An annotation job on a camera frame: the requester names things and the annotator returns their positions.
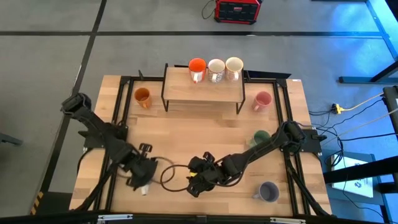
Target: cream mug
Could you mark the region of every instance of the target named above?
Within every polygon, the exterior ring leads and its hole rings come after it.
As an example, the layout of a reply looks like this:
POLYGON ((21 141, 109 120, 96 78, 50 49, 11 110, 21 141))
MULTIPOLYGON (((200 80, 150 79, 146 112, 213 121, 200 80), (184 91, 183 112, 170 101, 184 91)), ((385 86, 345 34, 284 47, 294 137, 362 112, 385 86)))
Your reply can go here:
POLYGON ((239 76, 242 74, 243 61, 237 57, 230 57, 225 62, 226 77, 230 81, 239 80, 239 76))
POLYGON ((219 83, 225 74, 225 63, 220 59, 213 59, 208 64, 209 80, 213 83, 219 83))

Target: red power station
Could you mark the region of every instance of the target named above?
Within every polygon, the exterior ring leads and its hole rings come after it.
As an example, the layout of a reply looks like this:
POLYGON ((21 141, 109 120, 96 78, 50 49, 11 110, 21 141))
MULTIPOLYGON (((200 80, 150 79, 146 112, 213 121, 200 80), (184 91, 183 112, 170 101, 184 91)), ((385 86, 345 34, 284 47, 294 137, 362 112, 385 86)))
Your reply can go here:
POLYGON ((214 19, 251 25, 256 22, 261 3, 262 0, 216 0, 214 19))

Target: gray floor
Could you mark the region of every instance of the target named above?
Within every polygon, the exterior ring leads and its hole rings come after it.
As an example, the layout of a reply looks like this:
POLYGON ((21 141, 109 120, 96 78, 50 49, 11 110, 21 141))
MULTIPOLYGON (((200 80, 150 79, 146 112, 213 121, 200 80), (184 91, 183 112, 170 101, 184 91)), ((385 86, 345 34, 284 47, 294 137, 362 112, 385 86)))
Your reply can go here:
MULTIPOLYGON (((371 0, 398 49, 397 22, 383 0, 371 0)), ((203 20, 206 1, 108 1, 100 30, 255 30, 255 31, 377 31, 364 3, 264 1, 253 26, 203 20)), ((91 30, 100 0, 0 1, 0 30, 91 30)), ((60 103, 70 94, 87 44, 87 37, 0 37, 0 131, 24 140, 22 147, 0 145, 0 217, 30 210, 53 139, 60 124, 60 103)), ((156 36, 97 37, 81 91, 93 103, 103 75, 161 76, 164 63, 186 64, 190 58, 238 56, 245 68, 291 73, 303 81, 308 107, 324 110, 332 103, 350 107, 382 91, 383 85, 341 85, 341 75, 373 76, 394 60, 380 38, 156 36)), ((337 123, 352 113, 331 116, 337 123)), ((343 132, 386 113, 382 103, 337 126, 343 132)), ((325 118, 313 118, 325 122, 325 118)), ((71 192, 84 129, 72 121, 50 190, 71 192)), ((346 138, 392 131, 382 119, 346 138)), ((353 152, 373 153, 376 159, 396 156, 395 137, 345 143, 353 152)), ((338 149, 335 142, 325 146, 338 149)), ((392 213, 398 197, 389 195, 392 213)), ((332 200, 339 217, 381 221, 377 214, 350 202, 332 200)))

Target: wooden table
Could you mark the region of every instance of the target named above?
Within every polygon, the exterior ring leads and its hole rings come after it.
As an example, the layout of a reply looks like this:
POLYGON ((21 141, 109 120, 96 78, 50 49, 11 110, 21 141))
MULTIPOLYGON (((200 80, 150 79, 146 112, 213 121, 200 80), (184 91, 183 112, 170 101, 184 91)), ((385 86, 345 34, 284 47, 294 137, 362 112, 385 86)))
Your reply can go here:
MULTIPOLYGON (((106 122, 111 121, 119 80, 120 76, 107 75, 103 78, 95 113, 106 122)), ((294 120, 310 124, 301 81, 287 80, 287 86, 294 120)), ((247 103, 244 104, 240 114, 235 113, 235 105, 231 103, 197 101, 173 103, 169 112, 165 112, 160 99, 162 82, 134 82, 133 91, 140 87, 149 89, 153 105, 149 110, 145 110, 132 99, 127 120, 129 126, 127 141, 136 147, 142 142, 152 144, 151 157, 163 156, 176 164, 188 164, 192 157, 201 157, 205 151, 209 151, 219 159, 227 154, 245 151, 248 148, 246 139, 257 130, 263 129, 272 134, 279 126, 275 101, 264 112, 255 113, 251 109, 251 103, 257 92, 265 90, 273 95, 271 84, 246 83, 247 103)), ((122 102, 126 92, 127 88, 124 89, 122 102)), ((279 95, 286 120, 282 89, 279 89, 279 95)), ((103 156, 103 149, 95 149, 82 161, 70 209, 79 206, 97 184, 103 156)), ((331 213, 319 160, 311 153, 301 153, 301 158, 306 186, 323 209, 331 213)), ((167 166, 168 163, 159 161, 154 177, 156 180, 167 166)), ((186 176, 188 170, 177 168, 176 176, 166 184, 167 187, 170 189, 186 187, 188 185, 186 176)), ((292 215, 283 155, 278 150, 250 164, 238 185, 227 188, 215 187, 210 192, 203 192, 198 198, 192 197, 186 191, 167 192, 155 183, 150 185, 148 195, 142 196, 140 190, 133 192, 125 182, 124 177, 118 176, 111 208, 114 212, 292 215), (264 181, 277 184, 280 197, 276 202, 266 203, 252 199, 256 189, 264 181)), ((103 192, 101 208, 104 208, 108 186, 103 192)), ((297 186, 295 192, 298 209, 303 213, 302 199, 297 186)))

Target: pink mug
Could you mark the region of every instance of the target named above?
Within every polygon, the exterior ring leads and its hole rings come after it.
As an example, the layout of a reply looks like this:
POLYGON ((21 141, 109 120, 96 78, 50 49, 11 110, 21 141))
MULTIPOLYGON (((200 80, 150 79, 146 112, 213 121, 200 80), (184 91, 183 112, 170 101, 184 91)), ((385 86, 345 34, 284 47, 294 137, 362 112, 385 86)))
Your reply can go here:
POLYGON ((272 96, 267 93, 266 91, 261 91, 257 93, 256 97, 254 98, 253 104, 251 107, 255 112, 261 111, 267 106, 269 106, 272 102, 272 96))

